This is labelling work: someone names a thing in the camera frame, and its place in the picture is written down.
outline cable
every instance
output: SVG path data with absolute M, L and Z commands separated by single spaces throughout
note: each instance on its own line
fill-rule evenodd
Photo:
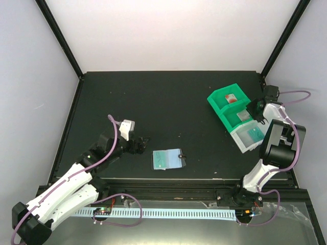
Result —
M 277 194 L 277 208 L 276 208 L 276 212 L 275 214 L 273 215 L 273 217 L 271 217 L 269 220 L 267 220 L 266 222 L 263 222 L 263 223 L 260 223 L 260 224 L 245 224 L 245 223 L 242 223 L 240 222 L 237 218 L 237 222 L 240 224 L 240 225 L 246 225 L 246 226 L 263 226 L 263 225 L 266 225 L 270 222 L 272 222 L 278 215 L 278 212 L 279 212 L 279 207 L 281 205 L 281 195 L 280 193 L 278 192 L 278 190 L 276 189 L 273 189 L 273 190 L 270 190 L 270 191 L 267 191 L 267 192 L 263 192 L 259 189 L 259 186 L 261 184 L 261 182 L 263 182 L 263 180 L 271 173 L 271 172 L 286 172 L 286 171 L 289 171 L 291 170 L 296 164 L 297 164 L 297 161 L 298 161 L 298 157 L 299 157 L 299 154 L 300 154 L 300 139 L 299 139 L 299 135 L 298 135 L 298 131 L 296 129 L 296 126 L 295 124 L 292 122 L 292 120 L 284 113 L 283 111 L 283 107 L 280 106 L 280 108 L 278 109 L 279 112 L 281 113 L 282 117 L 291 125 L 293 131 L 294 131 L 294 137 L 295 137 L 295 140 L 296 140 L 296 152 L 295 152 L 295 156 L 294 156 L 294 159 L 293 159 L 293 162 L 290 166 L 286 167 L 286 168 L 283 168 L 283 169 L 272 169 L 270 171 L 268 171 L 267 173 L 265 173 L 258 181 L 258 185 L 256 186 L 256 190 L 258 191 L 258 193 L 260 193 L 261 195 L 267 195 L 267 194 L 271 194 L 273 192 L 276 192 Z
M 114 140 L 113 140 L 113 144 L 112 144 L 112 147 L 111 147 L 111 149 L 110 149 L 110 151 L 108 152 L 108 154 L 104 157 L 104 158 L 102 158 L 101 160 L 99 160 L 98 162 L 96 162 L 95 164 L 93 164 L 93 165 L 91 165 L 91 166 L 89 166 L 89 167 L 87 167 L 87 168 L 84 168 L 84 169 L 82 169 L 82 170 L 80 170 L 80 171 L 77 171 L 76 173 L 74 173 L 74 174 L 72 174 L 72 175 L 70 175 L 69 177 L 68 177 L 68 179 L 70 179 L 70 178 L 72 178 L 72 177 L 74 177 L 74 176 L 76 176 L 76 175 L 78 175 L 79 173 L 81 173 L 81 172 L 84 172 L 84 171 L 88 171 L 88 170 L 90 170 L 90 169 L 92 169 L 92 168 L 94 168 L 94 167 L 96 167 L 96 166 L 98 166 L 98 165 L 100 165 L 101 163 L 103 163 L 111 154 L 112 154 L 112 152 L 114 151 L 114 149 L 115 149 L 115 147 L 116 147 L 116 143 L 117 143 L 117 138 L 118 138 L 118 131 L 117 131 L 117 126 L 116 126 L 116 124 L 117 124 L 117 122 L 113 119 L 113 117 L 111 116 L 111 115 L 108 115 L 108 118 L 109 118 L 109 120 L 112 122 L 112 124 L 113 124 L 113 129 L 114 129 Z M 39 205 L 41 204 L 41 203 L 43 203 L 44 202 L 44 200 L 45 199 L 47 199 L 48 198 L 48 196 L 50 196 L 51 195 L 51 193 L 53 193 L 56 189 L 58 189 L 62 184 L 64 184 L 66 182 L 66 180 L 63 180 L 62 182 L 60 182 L 58 185 L 56 185 L 51 191 L 49 191 L 49 193 L 47 193 L 41 200 L 40 200 L 40 202 L 38 203 Z M 28 211 L 27 212 L 27 214 L 25 214 L 24 215 L 24 217 L 18 222 L 18 224 L 17 224 L 17 226 L 15 227 L 15 229 L 14 229 L 14 232 L 13 232 L 13 234 L 12 234 L 12 236 L 11 236 L 11 239 L 10 239 L 10 242 L 11 242 L 11 245 L 25 245 L 26 243 L 25 242 L 22 242 L 22 243 L 20 243 L 20 244 L 16 244 L 15 242 L 14 242 L 14 240 L 15 240 L 15 236 L 16 236 L 16 234 L 17 234 L 17 231 L 19 230 L 19 228 L 20 228 L 20 226 L 21 226 L 21 224 L 27 219 L 27 217 L 37 208 L 38 206 L 35 206 L 35 207 L 33 207 L 30 211 Z
M 308 99 L 311 96 L 311 93 L 309 91 L 307 91 L 307 90 L 293 90 L 293 91 L 280 92 L 278 94 L 278 96 L 280 94 L 286 94 L 286 93 L 307 93 L 308 95 L 306 97 L 302 98 L 302 99 L 299 99 L 299 100 L 283 103 L 282 104 L 283 106 L 289 106 L 289 105 L 292 105 L 292 104 L 295 104 L 295 103 L 298 103 L 298 102 L 301 102 L 301 101 L 305 101 L 306 99 Z
M 109 197 L 107 197 L 107 198 L 104 198 L 104 199 L 102 199 L 102 200 L 96 201 L 96 202 L 94 202 L 94 203 L 92 203 L 92 204 L 101 203 L 101 202 L 104 202 L 104 201 L 109 200 L 109 199 L 111 199 L 111 198 L 120 197 L 120 196 L 122 196 L 122 195 L 124 195 L 124 196 L 126 196 L 126 197 L 129 197 L 129 198 L 132 198 L 132 199 L 133 199 L 133 200 L 138 204 L 138 206 L 139 206 L 139 213 L 140 213 L 140 215 L 139 215 L 138 220 L 137 220 L 135 223 L 133 223 L 133 224 L 131 224 L 131 225 L 123 225 L 123 224 L 118 224 L 118 223 L 113 223 L 113 222 L 98 221 L 98 220 L 96 220 L 96 214 L 97 214 L 97 213 L 95 213 L 95 214 L 93 215 L 93 221 L 94 221 L 95 223 L 106 224 L 106 225 L 113 225 L 113 226 L 120 226 L 120 227 L 125 227 L 125 228 L 128 228 L 128 227 L 134 227 L 134 226 L 137 226 L 139 223 L 141 223 L 141 222 L 142 222 L 142 216 L 143 216 L 142 206 L 141 206 L 141 204 L 139 203 L 139 201 L 138 201 L 135 197 L 133 197 L 132 195 L 129 195 L 129 194 L 126 194 L 126 193 L 118 193 L 118 194 L 115 194 L 115 195 L 111 195 L 111 196 L 109 196 Z

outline white wall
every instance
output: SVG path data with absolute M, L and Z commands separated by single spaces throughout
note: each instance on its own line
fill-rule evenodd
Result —
M 301 188 L 309 190 L 327 239 L 327 1 L 311 1 L 286 43 L 267 81 L 281 91 L 308 89 L 312 97 L 287 108 L 290 117 L 307 128 L 295 169 Z M 299 96 L 282 96 L 286 102 Z
M 0 244 L 9 244 L 11 208 L 47 182 L 78 79 L 34 0 L 2 0 L 0 33 Z
M 47 0 L 84 72 L 261 72 L 298 2 Z

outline white bracket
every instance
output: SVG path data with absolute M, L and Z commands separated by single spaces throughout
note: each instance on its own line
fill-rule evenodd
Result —
M 39 206 L 32 212 L 32 214 L 34 216 L 38 215 L 38 220 L 40 222 L 47 222 L 49 217 L 53 214 L 54 210 L 57 209 L 60 204 L 62 204 L 81 186 L 85 185 L 92 179 L 90 173 L 81 172 L 78 175 L 72 177 L 68 182 L 65 182 L 59 186 L 54 192 L 51 193 L 50 196 L 44 200 L 43 203 L 39 205 L 41 199 L 50 191 L 52 191 L 59 183 L 61 183 L 63 180 L 67 180 L 69 176 L 82 169 L 84 169 L 84 167 L 81 164 L 74 163 L 69 171 L 63 177 L 57 180 L 57 182 L 53 184 L 48 190 L 27 203 L 29 210 L 35 206 Z

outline black metal bracket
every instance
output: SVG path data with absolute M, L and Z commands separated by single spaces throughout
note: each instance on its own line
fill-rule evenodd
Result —
M 77 63 L 77 61 L 73 55 L 73 52 L 71 51 L 71 48 L 68 46 L 68 43 L 66 42 L 66 39 L 63 36 L 54 16 L 52 15 L 50 8 L 46 4 L 46 1 L 45 0 L 35 0 L 35 1 L 38 4 L 40 10 L 42 11 L 42 14 L 44 15 L 46 21 L 48 22 L 51 30 L 55 34 L 60 46 L 62 47 L 62 50 L 66 54 L 69 62 L 71 63 L 74 71 L 76 72 L 77 77 L 79 79 L 83 79 L 84 74 L 83 74 L 80 66 Z
M 288 23 L 282 33 L 281 37 L 279 38 L 274 50 L 272 51 L 264 69 L 261 72 L 261 76 L 263 79 L 266 78 L 266 76 L 268 75 L 268 72 L 274 65 L 278 55 L 282 51 L 288 38 L 291 36 L 296 24 L 300 20 L 302 14 L 304 13 L 305 9 L 307 8 L 309 2 L 310 2 L 310 0 L 300 0 L 300 2 L 298 3 L 294 13 L 292 14 L 290 20 L 288 21 Z

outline green container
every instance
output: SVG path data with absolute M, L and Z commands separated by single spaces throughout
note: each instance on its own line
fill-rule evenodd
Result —
M 236 102 L 228 103 L 225 98 L 226 95 L 233 93 L 237 99 Z M 250 118 L 246 121 L 241 121 L 237 116 L 237 113 L 246 109 L 246 105 L 251 100 L 245 95 L 241 88 L 235 83 L 227 87 L 215 90 L 208 98 L 208 102 L 219 116 L 226 129 L 230 133 L 236 129 L 239 125 L 247 123 L 253 120 Z

